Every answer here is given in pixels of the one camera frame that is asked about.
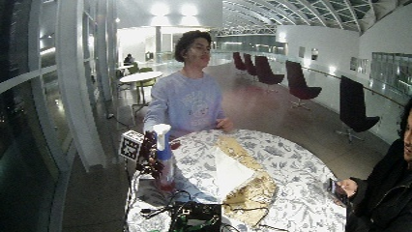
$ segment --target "spray bottle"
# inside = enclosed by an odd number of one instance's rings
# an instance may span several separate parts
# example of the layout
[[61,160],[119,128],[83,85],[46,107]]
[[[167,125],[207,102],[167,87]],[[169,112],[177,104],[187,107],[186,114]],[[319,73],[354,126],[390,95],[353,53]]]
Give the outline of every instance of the spray bottle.
[[158,124],[153,126],[153,131],[157,138],[157,160],[165,166],[159,178],[155,179],[155,186],[162,191],[171,191],[174,187],[173,158],[167,145],[169,128],[170,126],[167,124]]

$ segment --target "gray floor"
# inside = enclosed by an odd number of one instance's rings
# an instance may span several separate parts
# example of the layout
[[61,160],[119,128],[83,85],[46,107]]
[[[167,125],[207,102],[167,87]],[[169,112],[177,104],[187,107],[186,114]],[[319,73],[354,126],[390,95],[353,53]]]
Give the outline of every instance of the gray floor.
[[[165,75],[178,69],[174,65],[154,67]],[[266,86],[250,81],[249,75],[238,75],[233,63],[210,66],[205,72],[211,74],[223,94],[223,110],[235,128],[263,131],[274,134],[306,148],[325,163],[335,177],[365,178],[374,163],[386,153],[389,145],[371,133],[363,132],[365,140],[350,144],[341,129],[338,114],[306,101],[310,111],[290,108],[295,98],[285,87],[271,87],[277,92],[265,92]],[[127,107],[134,102],[134,90],[119,93],[109,106],[114,117],[105,119],[103,146],[117,150],[119,134],[129,129],[141,131],[145,108],[131,120]],[[78,157],[74,159],[66,190],[62,231],[122,231],[123,205],[127,193],[127,178],[122,160],[110,155],[107,167],[85,172]]]

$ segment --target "red chair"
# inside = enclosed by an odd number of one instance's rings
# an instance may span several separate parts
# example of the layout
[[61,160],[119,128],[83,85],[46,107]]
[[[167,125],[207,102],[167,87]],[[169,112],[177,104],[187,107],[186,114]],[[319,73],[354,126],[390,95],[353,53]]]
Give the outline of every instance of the red chair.
[[353,134],[353,131],[367,131],[379,120],[377,116],[365,116],[362,85],[343,76],[339,81],[339,120],[343,130],[335,132],[346,135],[349,142],[351,138],[362,140]]
[[283,74],[273,74],[267,57],[265,56],[254,56],[254,65],[257,80],[267,85],[266,92],[269,92],[269,86],[282,82]]
[[315,98],[319,94],[321,88],[307,86],[299,63],[285,61],[285,72],[287,92],[298,99],[298,102],[291,101],[291,107],[302,107],[310,110],[305,104],[301,103],[301,100]]
[[253,65],[250,55],[246,53],[243,53],[243,64],[245,64],[246,73],[253,76],[253,81],[254,81],[255,67]]
[[235,51],[233,52],[233,61],[234,61],[234,67],[239,71],[245,71],[245,64],[242,61],[241,54]]

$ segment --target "white tablecloth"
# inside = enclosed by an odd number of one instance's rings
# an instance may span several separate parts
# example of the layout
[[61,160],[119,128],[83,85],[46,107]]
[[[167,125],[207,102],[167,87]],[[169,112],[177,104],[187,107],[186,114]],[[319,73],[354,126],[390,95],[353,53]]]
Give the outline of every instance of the white tablecloth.
[[[223,134],[219,130],[207,130],[179,137],[181,146],[173,151],[175,188],[189,191],[198,202],[219,202],[214,183],[214,158],[210,150],[221,135],[229,135],[237,139],[277,184],[274,202],[259,224],[290,232],[343,231],[346,211],[333,203],[323,185],[327,178],[334,179],[330,170],[306,149],[267,133],[235,130],[230,134]],[[187,200],[185,194],[178,196],[178,200]],[[155,190],[153,180],[131,179],[127,213],[130,231],[167,231],[167,213],[150,219],[139,215],[141,209],[162,207],[167,197],[169,195]],[[275,231],[269,227],[259,227],[259,230],[255,230],[223,215],[222,222],[231,224],[239,231]]]

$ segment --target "white table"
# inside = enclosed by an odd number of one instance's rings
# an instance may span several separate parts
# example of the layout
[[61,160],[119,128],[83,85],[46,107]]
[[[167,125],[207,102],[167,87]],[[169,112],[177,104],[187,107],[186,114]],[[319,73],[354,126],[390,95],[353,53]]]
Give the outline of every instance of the white table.
[[121,76],[125,76],[125,70],[130,67],[131,67],[131,65],[119,66],[119,67],[115,68],[115,70],[119,71]]
[[[193,132],[178,138],[181,146],[173,151],[175,158],[175,188],[183,189],[202,203],[214,203],[217,185],[213,182],[213,156],[209,153],[219,130]],[[323,183],[333,178],[319,159],[301,146],[281,137],[253,130],[235,130],[229,134],[237,139],[249,155],[259,162],[273,178],[278,190],[269,214],[261,224],[294,231],[345,230],[346,210],[329,197]],[[139,215],[141,209],[155,209],[167,196],[153,187],[153,180],[131,179],[127,226],[130,231],[167,231],[169,215],[161,213],[150,219]],[[222,222],[239,231],[254,231],[222,215]],[[255,231],[277,231],[261,227]]]
[[155,79],[162,74],[163,74],[162,72],[138,72],[138,73],[126,75],[119,78],[121,83],[134,83],[134,82],[139,83],[139,90],[137,90],[137,94],[139,95],[141,93],[141,98],[138,98],[138,103],[131,105],[131,106],[138,106],[138,109],[134,112],[137,112],[143,106],[147,105],[147,102],[145,101],[145,98],[143,98],[142,81]]
[[123,70],[123,69],[127,69],[127,68],[130,68],[131,67],[131,65],[126,65],[126,66],[119,66],[119,67],[117,67],[115,68],[115,70]]

